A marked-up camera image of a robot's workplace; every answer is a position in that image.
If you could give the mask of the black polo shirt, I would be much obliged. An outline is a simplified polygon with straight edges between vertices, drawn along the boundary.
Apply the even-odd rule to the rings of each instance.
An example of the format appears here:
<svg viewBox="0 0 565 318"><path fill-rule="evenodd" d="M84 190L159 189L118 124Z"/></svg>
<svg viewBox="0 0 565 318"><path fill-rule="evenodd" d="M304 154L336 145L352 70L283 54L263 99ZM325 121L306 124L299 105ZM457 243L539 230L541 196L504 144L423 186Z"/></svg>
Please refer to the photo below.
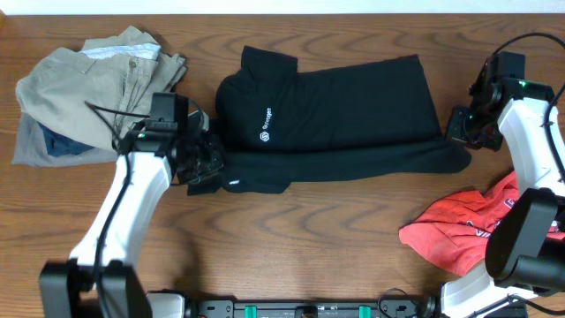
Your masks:
<svg viewBox="0 0 565 318"><path fill-rule="evenodd" d="M282 193L296 182L451 174L471 155L445 140L417 56L300 72L295 57L245 47L215 95L219 173L190 195Z"/></svg>

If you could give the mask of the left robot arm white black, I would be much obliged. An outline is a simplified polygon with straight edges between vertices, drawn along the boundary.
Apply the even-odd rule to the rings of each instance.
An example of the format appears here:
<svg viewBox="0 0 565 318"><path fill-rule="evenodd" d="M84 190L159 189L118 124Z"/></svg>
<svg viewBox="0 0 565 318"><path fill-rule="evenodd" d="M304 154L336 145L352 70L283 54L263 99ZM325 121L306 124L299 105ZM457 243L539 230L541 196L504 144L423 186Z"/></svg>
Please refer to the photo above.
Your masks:
<svg viewBox="0 0 565 318"><path fill-rule="evenodd" d="M136 274L155 208L173 180L198 185L223 167L207 114L194 101L157 95L149 114L118 145L116 174L85 237L68 261L47 262L39 276L47 317L196 317L180 291L145 291Z"/></svg>

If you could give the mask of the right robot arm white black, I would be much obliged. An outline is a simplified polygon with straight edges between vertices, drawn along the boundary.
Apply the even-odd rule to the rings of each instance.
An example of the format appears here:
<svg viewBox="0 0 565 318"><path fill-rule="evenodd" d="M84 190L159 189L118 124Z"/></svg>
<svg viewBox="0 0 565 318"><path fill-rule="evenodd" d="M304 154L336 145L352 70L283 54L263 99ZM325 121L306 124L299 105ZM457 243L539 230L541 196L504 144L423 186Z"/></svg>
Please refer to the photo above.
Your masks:
<svg viewBox="0 0 565 318"><path fill-rule="evenodd" d="M454 107L446 137L467 148L508 145L519 198L490 235L482 261L441 287L427 313L435 317L511 315L517 304L562 316L534 303L564 290L564 141L558 124L561 91L525 78L525 57L503 46L470 86L468 107Z"/></svg>

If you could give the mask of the red printed t-shirt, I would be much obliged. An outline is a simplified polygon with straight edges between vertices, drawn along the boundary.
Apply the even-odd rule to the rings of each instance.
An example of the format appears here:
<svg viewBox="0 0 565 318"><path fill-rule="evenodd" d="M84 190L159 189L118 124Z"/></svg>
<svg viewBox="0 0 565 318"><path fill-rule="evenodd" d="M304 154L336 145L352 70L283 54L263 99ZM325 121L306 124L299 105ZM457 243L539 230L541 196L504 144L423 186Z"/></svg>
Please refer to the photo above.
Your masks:
<svg viewBox="0 0 565 318"><path fill-rule="evenodd" d="M485 259L487 242L519 198L515 172L485 193L455 193L402 227L399 239L433 265L465 276Z"/></svg>

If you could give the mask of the folded khaki pants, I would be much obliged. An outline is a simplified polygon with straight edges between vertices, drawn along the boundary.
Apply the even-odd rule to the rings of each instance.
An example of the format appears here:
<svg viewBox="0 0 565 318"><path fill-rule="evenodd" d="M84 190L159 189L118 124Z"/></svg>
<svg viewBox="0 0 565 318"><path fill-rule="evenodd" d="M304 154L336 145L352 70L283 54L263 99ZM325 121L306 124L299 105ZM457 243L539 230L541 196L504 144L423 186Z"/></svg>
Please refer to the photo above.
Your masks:
<svg viewBox="0 0 565 318"><path fill-rule="evenodd" d="M18 82L16 97L55 133L110 150L114 133L125 134L148 114L153 94L169 92L185 72L184 57L162 53L150 34L130 26L80 51L56 49Z"/></svg>

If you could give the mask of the folded navy garment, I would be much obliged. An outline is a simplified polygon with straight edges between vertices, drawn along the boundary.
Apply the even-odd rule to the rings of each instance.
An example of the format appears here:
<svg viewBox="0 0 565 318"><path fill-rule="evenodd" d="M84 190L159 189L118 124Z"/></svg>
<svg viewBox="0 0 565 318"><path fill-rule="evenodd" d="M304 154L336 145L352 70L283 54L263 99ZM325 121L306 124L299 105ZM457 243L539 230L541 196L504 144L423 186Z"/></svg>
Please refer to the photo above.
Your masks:
<svg viewBox="0 0 565 318"><path fill-rule="evenodd" d="M50 130L45 125L39 123L39 127L43 132L47 153L54 157L64 155L81 155L93 149L92 146L72 140L62 134Z"/></svg>

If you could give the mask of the folded grey garment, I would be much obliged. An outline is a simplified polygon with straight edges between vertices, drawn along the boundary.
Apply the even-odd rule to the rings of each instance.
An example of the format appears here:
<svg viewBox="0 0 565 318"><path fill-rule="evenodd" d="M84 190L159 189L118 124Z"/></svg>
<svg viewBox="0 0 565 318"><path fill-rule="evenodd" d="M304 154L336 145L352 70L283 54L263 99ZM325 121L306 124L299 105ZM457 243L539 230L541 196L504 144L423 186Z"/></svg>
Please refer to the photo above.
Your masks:
<svg viewBox="0 0 565 318"><path fill-rule="evenodd" d="M54 157L47 153L39 123L26 113L21 115L12 164L34 167L66 167L83 164L111 163L117 159L114 151L93 148L81 155Z"/></svg>

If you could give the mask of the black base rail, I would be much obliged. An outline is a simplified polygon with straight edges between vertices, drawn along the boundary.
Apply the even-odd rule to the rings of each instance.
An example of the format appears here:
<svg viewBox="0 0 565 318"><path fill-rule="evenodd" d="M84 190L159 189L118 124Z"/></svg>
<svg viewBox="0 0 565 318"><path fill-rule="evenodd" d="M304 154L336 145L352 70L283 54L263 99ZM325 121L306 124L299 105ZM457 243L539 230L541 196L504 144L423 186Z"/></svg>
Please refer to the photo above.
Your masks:
<svg viewBox="0 0 565 318"><path fill-rule="evenodd" d="M386 291L374 301L193 301L186 318L434 318L442 317L435 297L422 298L402 290Z"/></svg>

